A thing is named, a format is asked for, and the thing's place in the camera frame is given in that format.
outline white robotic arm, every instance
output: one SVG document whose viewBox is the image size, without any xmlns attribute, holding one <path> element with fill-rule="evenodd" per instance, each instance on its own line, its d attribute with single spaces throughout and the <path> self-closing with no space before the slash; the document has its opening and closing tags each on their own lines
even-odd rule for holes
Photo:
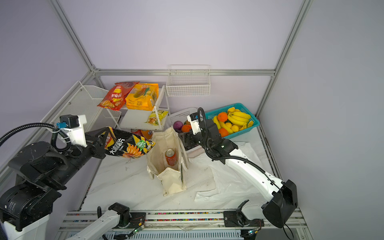
<svg viewBox="0 0 384 240">
<path fill-rule="evenodd" d="M 91 225 L 84 228 L 75 236 L 67 238 L 67 240 L 94 240 L 101 237 L 109 229 L 117 226 L 120 220 L 120 215 L 114 210 L 106 211 L 100 218 L 94 221 Z"/>
<path fill-rule="evenodd" d="M 291 180 L 282 181 L 250 161 L 236 144 L 221 137 L 216 124 L 206 119 L 202 108 L 187 118 L 192 132 L 179 134 L 184 147 L 201 145 L 212 161 L 221 161 L 243 175 L 267 201 L 261 207 L 265 218 L 282 228 L 298 205 L 296 185 Z"/>
</svg>

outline marble surface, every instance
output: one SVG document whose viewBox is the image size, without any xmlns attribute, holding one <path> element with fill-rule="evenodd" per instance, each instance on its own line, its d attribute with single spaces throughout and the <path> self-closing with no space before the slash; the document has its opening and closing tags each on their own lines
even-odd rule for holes
<svg viewBox="0 0 384 240">
<path fill-rule="evenodd" d="M 262 167 L 272 172 L 256 127 L 231 140 L 250 142 Z M 81 211 L 96 211 L 98 206 L 107 210 L 115 202 L 129 206 L 131 210 L 235 209 L 245 200 L 195 202 L 197 192 L 216 188 L 210 167 L 190 163 L 189 169 L 184 171 L 184 181 L 186 191 L 164 197 L 160 180 L 156 177 L 151 180 L 148 176 L 146 156 L 139 159 L 107 156 L 96 173 Z"/>
</svg>

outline yellow snack package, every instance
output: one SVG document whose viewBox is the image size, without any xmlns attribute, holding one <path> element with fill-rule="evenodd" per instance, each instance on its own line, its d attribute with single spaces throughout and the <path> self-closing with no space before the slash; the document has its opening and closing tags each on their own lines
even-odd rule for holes
<svg viewBox="0 0 384 240">
<path fill-rule="evenodd" d="M 159 115 L 160 122 L 163 120 L 163 118 L 165 118 L 168 115 L 168 111 L 165 111 L 165 110 L 159 110 L 157 111 L 157 113 Z M 146 123 L 149 123 L 155 126 L 159 125 L 159 122 L 157 121 L 156 113 L 154 111 L 149 115 Z"/>
<path fill-rule="evenodd" d="M 159 84 L 136 84 L 125 98 L 127 108 L 152 111 L 158 95 Z"/>
</svg>

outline white wire basket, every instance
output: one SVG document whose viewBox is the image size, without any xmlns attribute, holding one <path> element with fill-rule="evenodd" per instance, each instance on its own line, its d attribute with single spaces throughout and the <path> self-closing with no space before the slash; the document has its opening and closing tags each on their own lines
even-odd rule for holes
<svg viewBox="0 0 384 240">
<path fill-rule="evenodd" d="M 172 113 L 169 115 L 166 121 L 165 129 L 169 127 L 173 127 L 173 124 L 176 121 L 180 121 L 184 123 L 187 120 L 187 116 L 191 115 L 192 113 L 196 113 L 197 109 L 196 108 L 187 108 L 181 111 L 178 111 L 177 113 Z"/>
<path fill-rule="evenodd" d="M 185 70 L 185 67 L 203 67 Z M 167 80 L 169 97 L 208 96 L 211 91 L 209 65 L 170 65 Z"/>
</svg>

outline teal plastic basket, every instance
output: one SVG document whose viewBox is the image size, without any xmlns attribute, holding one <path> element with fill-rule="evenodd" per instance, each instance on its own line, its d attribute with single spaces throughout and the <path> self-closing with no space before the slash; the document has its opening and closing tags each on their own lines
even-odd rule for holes
<svg viewBox="0 0 384 240">
<path fill-rule="evenodd" d="M 235 104 L 232 104 L 232 105 L 228 105 L 228 106 L 225 106 L 225 107 L 222 107 L 222 108 L 219 108 L 219 109 L 216 109 L 216 110 L 213 110 L 211 112 L 208 112 L 208 113 L 205 113 L 205 117 L 207 119 L 213 119 L 215 116 L 217 116 L 219 113 L 222 113 L 222 112 L 227 112 L 228 109 L 230 109 L 231 107 L 235 107 L 236 109 L 239 109 L 240 111 L 244 112 L 244 113 L 247 113 L 249 115 L 251 115 L 251 120 L 253 120 L 253 126 L 252 127 L 249 127 L 249 128 L 246 128 L 244 130 L 241 130 L 241 131 L 238 131 L 237 133 L 233 133 L 233 134 L 230 134 L 224 138 L 233 138 L 233 137 L 237 137 L 243 133 L 246 133 L 246 132 L 249 132 L 251 131 L 252 128 L 254 127 L 257 127 L 260 125 L 260 122 L 256 119 L 255 115 L 253 113 L 251 113 L 243 104 L 241 103 L 235 103 Z"/>
</svg>

